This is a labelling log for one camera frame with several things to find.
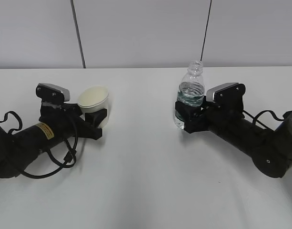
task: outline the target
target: white cup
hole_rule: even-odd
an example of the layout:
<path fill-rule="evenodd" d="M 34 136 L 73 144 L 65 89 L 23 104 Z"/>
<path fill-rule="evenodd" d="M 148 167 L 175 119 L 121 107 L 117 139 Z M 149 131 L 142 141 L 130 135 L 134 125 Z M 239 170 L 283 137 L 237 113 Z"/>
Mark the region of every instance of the white cup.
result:
<path fill-rule="evenodd" d="M 101 109 L 107 109 L 107 117 L 99 124 L 103 128 L 109 119 L 109 91 L 106 87 L 95 86 L 85 90 L 78 98 L 77 104 L 83 114 L 93 113 Z"/>

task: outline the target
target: white table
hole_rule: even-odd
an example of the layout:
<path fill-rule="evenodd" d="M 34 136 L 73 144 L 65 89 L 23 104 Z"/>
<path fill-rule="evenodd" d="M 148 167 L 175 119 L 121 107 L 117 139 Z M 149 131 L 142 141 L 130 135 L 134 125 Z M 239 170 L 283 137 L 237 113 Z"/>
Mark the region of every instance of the white table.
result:
<path fill-rule="evenodd" d="M 88 140 L 77 166 L 32 180 L 0 179 L 0 229 L 292 229 L 292 168 L 263 175 L 251 159 L 209 132 L 187 134 L 173 123 L 184 68 L 0 70 L 0 118 L 9 110 L 24 127 L 37 123 L 38 83 L 68 88 L 71 102 L 92 85 L 112 98 L 103 138 Z M 292 67 L 205 68 L 206 89 L 246 85 L 245 109 L 256 115 L 292 110 Z M 275 128 L 271 116 L 261 120 Z M 17 126 L 14 119 L 2 125 Z M 53 149 L 63 158 L 64 145 Z M 27 171 L 55 169 L 46 154 Z"/>

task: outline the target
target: plastic bottle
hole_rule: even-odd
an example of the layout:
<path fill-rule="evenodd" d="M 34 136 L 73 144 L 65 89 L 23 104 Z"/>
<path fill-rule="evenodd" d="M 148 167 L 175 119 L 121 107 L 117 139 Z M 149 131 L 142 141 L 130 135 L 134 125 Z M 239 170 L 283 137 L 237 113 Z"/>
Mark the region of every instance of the plastic bottle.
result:
<path fill-rule="evenodd" d="M 189 64 L 187 73 L 179 85 L 177 101 L 193 107 L 202 104 L 205 92 L 202 73 L 201 61 L 192 61 Z M 177 111 L 174 112 L 174 122 L 180 129 L 184 129 L 184 120 Z"/>

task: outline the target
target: black cable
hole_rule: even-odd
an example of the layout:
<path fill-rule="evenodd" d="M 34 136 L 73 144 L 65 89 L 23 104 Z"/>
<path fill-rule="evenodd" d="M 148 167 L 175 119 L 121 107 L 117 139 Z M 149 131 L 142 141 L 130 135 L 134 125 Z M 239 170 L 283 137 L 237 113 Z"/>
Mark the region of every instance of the black cable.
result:
<path fill-rule="evenodd" d="M 258 118 L 259 118 L 261 115 L 263 115 L 265 112 L 269 112 L 269 113 L 273 116 L 273 118 L 274 118 L 275 120 L 279 121 L 279 122 L 284 121 L 284 119 L 278 118 L 277 115 L 274 113 L 274 111 L 271 111 L 271 110 L 265 110 L 265 111 L 261 111 L 259 114 L 257 114 L 257 115 L 253 118 L 253 120 L 252 120 L 252 124 L 255 125 L 256 122 L 258 121 Z"/>
<path fill-rule="evenodd" d="M 19 117 L 19 115 L 17 113 L 15 113 L 14 111 L 9 111 L 7 112 L 5 115 L 4 115 L 4 120 L 3 121 L 0 121 L 0 123 L 3 123 L 3 122 L 6 122 L 7 119 L 8 119 L 8 114 L 12 114 L 13 116 L 16 117 L 16 119 L 18 120 L 19 122 L 19 128 L 18 129 L 11 129 L 8 133 L 10 135 L 12 135 L 12 132 L 13 131 L 19 131 L 22 129 L 23 127 L 23 124 L 22 124 L 22 120 L 21 118 Z M 74 145 L 73 145 L 73 148 L 70 146 L 70 143 L 68 142 L 68 140 L 65 138 L 64 139 L 64 143 L 65 145 L 67 146 L 68 148 L 68 152 L 64 158 L 64 163 L 61 163 L 59 162 L 51 153 L 50 149 L 47 150 L 47 153 L 50 157 L 50 159 L 52 160 L 53 163 L 57 164 L 59 166 L 59 168 L 57 168 L 56 170 L 50 172 L 50 173 L 47 173 L 47 174 L 44 174 L 44 175 L 33 175 L 33 174 L 30 174 L 30 173 L 27 173 L 25 172 L 23 169 L 21 169 L 19 166 L 16 165 L 15 162 L 12 161 L 12 159 L 8 156 L 6 156 L 6 159 L 7 161 L 16 169 L 18 170 L 22 175 L 28 177 L 28 178 L 32 178 L 32 179 L 43 179 L 43 178 L 47 178 L 47 177 L 51 177 L 53 175 L 55 175 L 56 173 L 60 172 L 63 168 L 71 168 L 73 167 L 76 162 L 77 162 L 77 158 L 75 156 L 76 154 L 76 147 L 77 147 L 77 144 L 78 144 L 78 129 L 76 127 L 76 124 L 75 122 L 73 121 L 73 119 L 69 116 L 69 115 L 66 115 L 68 117 L 68 119 L 70 120 L 73 128 L 74 128 L 74 132 L 75 132 L 75 141 L 74 141 Z M 71 162 L 71 160 L 73 160 L 73 163 L 71 165 L 67 165 L 67 163 Z"/>
<path fill-rule="evenodd" d="M 248 113 L 247 111 L 244 111 L 243 110 L 243 113 L 247 114 L 250 118 L 252 118 L 253 120 L 255 119 L 254 116 L 252 116 L 250 113 Z M 257 123 L 259 123 L 260 125 L 262 125 L 264 128 L 266 129 L 269 129 L 269 130 L 272 130 L 270 129 L 268 126 L 266 126 L 265 124 L 263 124 L 262 122 L 260 122 L 259 120 L 256 120 Z"/>
<path fill-rule="evenodd" d="M 28 178 L 32 178 L 32 179 L 43 179 L 43 178 L 47 178 L 47 177 L 51 177 L 53 175 L 55 175 L 56 173 L 58 173 L 59 171 L 61 171 L 64 167 L 59 167 L 57 168 L 56 170 L 50 172 L 50 173 L 47 173 L 47 174 L 44 174 L 44 175 L 33 175 L 33 174 L 29 174 L 27 172 L 25 172 L 23 169 L 19 168 L 15 162 L 12 161 L 12 159 L 10 159 L 8 156 L 6 157 L 7 158 L 7 161 L 16 169 L 18 170 L 22 175 L 28 177 Z"/>
<path fill-rule="evenodd" d="M 17 129 L 13 128 L 13 129 L 10 129 L 8 131 L 8 134 L 11 135 L 13 131 L 20 131 L 23 128 L 23 122 L 22 122 L 22 119 L 20 118 L 20 116 L 16 112 L 8 111 L 7 113 L 5 113 L 4 119 L 2 121 L 0 121 L 0 123 L 4 123 L 8 120 L 8 114 L 13 115 L 17 119 L 17 121 L 19 122 L 19 127 Z"/>
<path fill-rule="evenodd" d="M 76 127 L 75 122 L 73 121 L 73 119 L 72 119 L 69 115 L 67 115 L 67 118 L 69 119 L 69 121 L 71 122 L 71 124 L 72 124 L 72 126 L 73 126 L 73 128 L 74 128 L 75 141 L 74 141 L 74 145 L 73 145 L 73 148 L 72 148 L 72 147 L 70 146 L 68 140 L 67 140 L 66 138 L 64 139 L 64 143 L 65 143 L 65 145 L 67 146 L 67 148 L 68 148 L 68 150 L 69 150 L 69 151 L 67 152 L 67 154 L 66 154 L 66 156 L 65 156 L 64 159 L 67 159 L 67 158 L 68 158 L 68 160 L 69 160 L 69 158 L 70 158 L 70 156 L 71 156 L 71 159 L 73 159 L 74 162 L 73 162 L 72 164 L 70 164 L 70 165 L 66 165 L 64 168 L 71 168 L 71 167 L 73 167 L 73 166 L 75 165 L 75 163 L 77 162 L 77 158 L 76 158 L 75 154 L 76 154 L 76 147 L 77 147 L 77 144 L 78 144 L 78 129 L 77 129 L 77 127 Z M 47 152 L 48 156 L 50 157 L 50 159 L 52 160 L 53 163 L 55 163 L 55 164 L 58 165 L 58 166 L 62 166 L 62 165 L 63 165 L 60 161 L 58 161 L 58 160 L 53 156 L 53 154 L 51 153 L 51 150 L 50 150 L 50 149 L 46 150 L 46 152 Z"/>

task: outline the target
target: yellow warning label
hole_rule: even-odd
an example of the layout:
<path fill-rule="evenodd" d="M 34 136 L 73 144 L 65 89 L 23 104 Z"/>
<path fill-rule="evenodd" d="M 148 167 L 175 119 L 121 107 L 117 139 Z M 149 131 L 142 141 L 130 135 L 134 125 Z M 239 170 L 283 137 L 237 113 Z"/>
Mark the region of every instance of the yellow warning label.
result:
<path fill-rule="evenodd" d="M 43 131 L 43 133 L 45 134 L 48 140 L 52 139 L 55 136 L 54 132 L 51 130 L 51 128 L 47 124 L 38 123 L 36 124 L 36 126 L 39 127 Z"/>

